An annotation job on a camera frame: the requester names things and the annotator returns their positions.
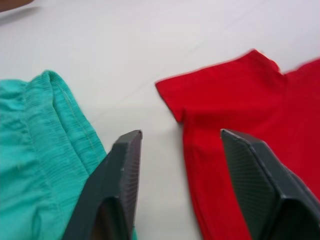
teal fabric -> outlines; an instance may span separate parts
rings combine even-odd
[[[105,156],[58,74],[0,81],[0,239],[61,239]]]

red shirt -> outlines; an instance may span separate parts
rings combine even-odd
[[[183,123],[195,215],[205,240],[248,240],[220,129],[264,140],[320,198],[320,59],[286,74],[256,50],[230,62],[156,83]]]

white table surface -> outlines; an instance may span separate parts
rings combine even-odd
[[[319,0],[36,0],[0,13],[0,78],[59,73],[106,150],[142,129],[140,240],[196,240],[182,127],[154,82],[251,48],[283,71],[320,55]]]

garment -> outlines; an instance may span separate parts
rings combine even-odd
[[[282,74],[256,50],[156,83],[183,123],[191,200],[205,240],[248,240],[232,188],[220,129],[264,140],[320,198],[320,59]]]
[[[0,81],[0,239],[59,240],[106,156],[63,79]]]

